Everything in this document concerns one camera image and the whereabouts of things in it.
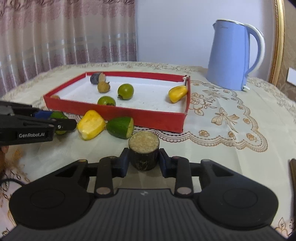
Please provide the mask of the operator hand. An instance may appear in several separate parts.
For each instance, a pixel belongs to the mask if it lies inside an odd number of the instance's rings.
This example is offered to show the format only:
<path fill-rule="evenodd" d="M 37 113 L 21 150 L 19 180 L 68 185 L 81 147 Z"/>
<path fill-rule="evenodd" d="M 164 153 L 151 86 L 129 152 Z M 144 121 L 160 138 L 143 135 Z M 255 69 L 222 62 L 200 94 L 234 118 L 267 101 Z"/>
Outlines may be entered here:
<path fill-rule="evenodd" d="M 1 146 L 1 151 L 6 154 L 9 150 L 9 146 Z"/>

